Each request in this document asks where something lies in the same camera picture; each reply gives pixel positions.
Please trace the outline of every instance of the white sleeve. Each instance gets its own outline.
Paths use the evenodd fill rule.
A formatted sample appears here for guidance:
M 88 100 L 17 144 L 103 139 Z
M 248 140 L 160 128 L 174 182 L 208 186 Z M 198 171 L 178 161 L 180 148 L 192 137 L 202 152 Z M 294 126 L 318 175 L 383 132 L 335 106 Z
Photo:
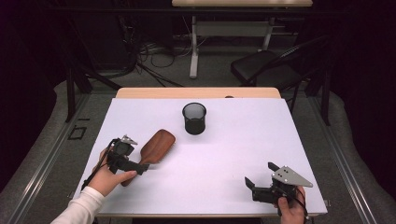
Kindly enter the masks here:
M 92 224 L 95 215 L 102 208 L 105 197 L 96 189 L 85 187 L 79 198 L 70 201 L 67 208 L 51 223 Z

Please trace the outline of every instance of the white tabletop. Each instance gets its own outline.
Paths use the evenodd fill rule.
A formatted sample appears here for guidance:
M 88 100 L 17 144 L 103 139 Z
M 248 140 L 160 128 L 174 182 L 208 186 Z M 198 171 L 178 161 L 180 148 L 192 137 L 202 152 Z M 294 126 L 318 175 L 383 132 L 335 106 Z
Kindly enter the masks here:
M 200 135 L 184 130 L 181 109 L 190 102 L 207 109 Z M 268 161 L 288 165 L 313 183 L 312 189 L 305 188 L 308 213 L 327 213 L 284 99 L 113 99 L 80 185 L 112 139 L 128 134 L 138 142 L 130 156 L 138 162 L 140 148 L 160 129 L 176 137 L 171 151 L 128 187 L 117 186 L 99 216 L 276 216 L 271 204 L 252 201 L 244 179 L 269 188 Z
M 172 0 L 174 7 L 311 7 L 311 0 Z

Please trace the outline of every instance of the metal rail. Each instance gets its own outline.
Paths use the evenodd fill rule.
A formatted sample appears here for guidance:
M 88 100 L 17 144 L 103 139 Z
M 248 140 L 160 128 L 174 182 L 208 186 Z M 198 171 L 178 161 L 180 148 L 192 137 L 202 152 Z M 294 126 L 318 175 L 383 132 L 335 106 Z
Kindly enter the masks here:
M 332 150 L 332 157 L 335 163 L 337 164 L 341 177 L 343 177 L 344 182 L 346 183 L 346 188 L 348 189 L 352 201 L 355 204 L 359 215 L 361 216 L 362 223 L 376 224 L 377 222 L 375 220 L 375 217 L 363 195 L 363 192 L 361 191 L 361 187 L 359 186 L 358 181 L 356 180 L 351 169 L 349 168 L 343 150 L 338 145 L 335 136 L 332 133 L 332 129 L 329 126 L 327 126 L 324 123 L 323 119 L 321 118 L 321 115 L 319 113 L 320 106 L 318 99 L 315 97 L 309 97 L 308 101 L 311 104 L 311 106 L 314 108 L 315 117 L 317 118 L 320 128 L 323 131 L 329 143 L 329 146 Z
M 53 164 L 56 162 L 56 159 L 61 153 L 61 147 L 64 140 L 67 138 L 67 135 L 73 129 L 74 124 L 78 119 L 78 114 L 81 112 L 82 108 L 84 108 L 84 105 L 87 104 L 89 98 L 90 98 L 89 94 L 81 95 L 81 98 L 78 100 L 76 115 L 70 120 L 70 122 L 65 123 L 64 126 L 62 127 L 49 154 L 41 162 L 40 166 L 35 171 L 35 174 L 29 181 L 29 184 L 26 186 L 26 189 L 24 190 L 21 199 L 14 210 L 14 213 L 11 215 L 11 217 L 8 220 L 8 224 L 16 224 L 16 223 L 21 223 L 23 221 L 33 201 L 35 200 L 35 197 L 37 196 L 38 192 L 41 190 L 44 181 L 47 179 L 47 176 L 49 175 Z

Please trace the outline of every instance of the wooden table edge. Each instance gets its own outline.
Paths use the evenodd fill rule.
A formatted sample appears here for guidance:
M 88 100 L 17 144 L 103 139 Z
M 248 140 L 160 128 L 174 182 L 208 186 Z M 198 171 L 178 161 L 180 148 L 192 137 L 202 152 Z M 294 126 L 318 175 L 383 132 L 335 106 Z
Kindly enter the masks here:
M 173 7 L 312 7 L 312 0 L 293 1 L 210 1 L 172 0 Z
M 175 88 L 121 88 L 116 98 L 170 99 L 170 98 L 276 98 L 280 93 L 272 87 L 175 87 Z

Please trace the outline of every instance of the wooden brush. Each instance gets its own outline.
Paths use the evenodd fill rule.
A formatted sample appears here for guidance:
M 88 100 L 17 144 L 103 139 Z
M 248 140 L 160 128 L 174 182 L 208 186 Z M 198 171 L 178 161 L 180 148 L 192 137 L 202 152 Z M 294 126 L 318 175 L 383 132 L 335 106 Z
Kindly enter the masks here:
M 156 132 L 140 150 L 139 164 L 154 164 L 160 162 L 171 146 L 175 143 L 176 138 L 168 131 L 161 129 Z M 121 184 L 128 186 L 133 178 L 125 180 Z

